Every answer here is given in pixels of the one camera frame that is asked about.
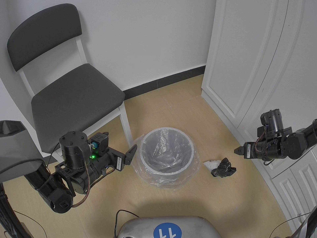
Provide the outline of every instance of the tan floor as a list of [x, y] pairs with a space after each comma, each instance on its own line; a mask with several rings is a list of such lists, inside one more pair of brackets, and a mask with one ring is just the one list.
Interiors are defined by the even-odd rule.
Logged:
[[[141, 181], [133, 168], [126, 166], [123, 172], [116, 171], [98, 183], [83, 205], [65, 214], [51, 211], [20, 177], [4, 183], [13, 209], [39, 221], [50, 238], [112, 238], [119, 209], [139, 216], [196, 215], [208, 219], [223, 238], [268, 238], [285, 217], [252, 162], [233, 153], [239, 144], [200, 96], [202, 78], [197, 76], [125, 101], [132, 135], [136, 139], [165, 126], [181, 129], [194, 140], [202, 162], [227, 157], [237, 168], [233, 176], [214, 178], [202, 166], [187, 184], [173, 191]], [[111, 147], [127, 151], [119, 118], [100, 131], [109, 131]], [[35, 238], [44, 237], [37, 224], [18, 217]], [[118, 226], [131, 218], [120, 213]], [[277, 235], [290, 235], [288, 225], [283, 224], [272, 237]]]

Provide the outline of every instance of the black plastic bag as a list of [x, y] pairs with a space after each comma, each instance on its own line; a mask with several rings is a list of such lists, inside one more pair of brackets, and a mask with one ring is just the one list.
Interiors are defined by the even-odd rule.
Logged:
[[231, 163], [228, 161], [228, 159], [224, 158], [219, 166], [211, 171], [211, 174], [214, 177], [223, 178], [233, 175], [236, 171], [237, 169], [231, 167]]

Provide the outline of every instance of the trash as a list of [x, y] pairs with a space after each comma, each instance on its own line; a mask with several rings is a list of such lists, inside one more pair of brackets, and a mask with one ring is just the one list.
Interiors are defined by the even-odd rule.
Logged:
[[236, 168], [231, 167], [231, 163], [227, 158], [224, 158], [220, 165], [211, 171], [212, 176], [214, 177], [229, 177], [237, 171]]
[[132, 161], [135, 172], [157, 187], [180, 187], [200, 167], [193, 141], [179, 129], [158, 128], [134, 143], [138, 145]]
[[220, 165], [221, 161], [206, 161], [204, 165], [208, 168], [209, 172], [216, 169]]

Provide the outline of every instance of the chair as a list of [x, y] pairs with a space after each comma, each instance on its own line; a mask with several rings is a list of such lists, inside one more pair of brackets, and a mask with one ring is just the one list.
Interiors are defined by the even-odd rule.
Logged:
[[[72, 130], [87, 135], [120, 116], [129, 147], [132, 135], [123, 103], [125, 94], [97, 69], [87, 63], [80, 35], [81, 22], [77, 8], [69, 3], [44, 9], [11, 34], [7, 48], [15, 71], [32, 97], [35, 130], [45, 153], [63, 161], [59, 138]], [[76, 38], [82, 65], [66, 73], [34, 94], [23, 66], [59, 44]]]

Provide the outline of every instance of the cabinet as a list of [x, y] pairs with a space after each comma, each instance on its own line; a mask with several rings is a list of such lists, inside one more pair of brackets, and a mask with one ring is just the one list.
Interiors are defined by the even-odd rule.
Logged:
[[[240, 144], [256, 140], [271, 109], [294, 131], [317, 117], [316, 8], [317, 0], [217, 0], [202, 96]], [[253, 160], [287, 218], [316, 205], [314, 151], [269, 166]]]

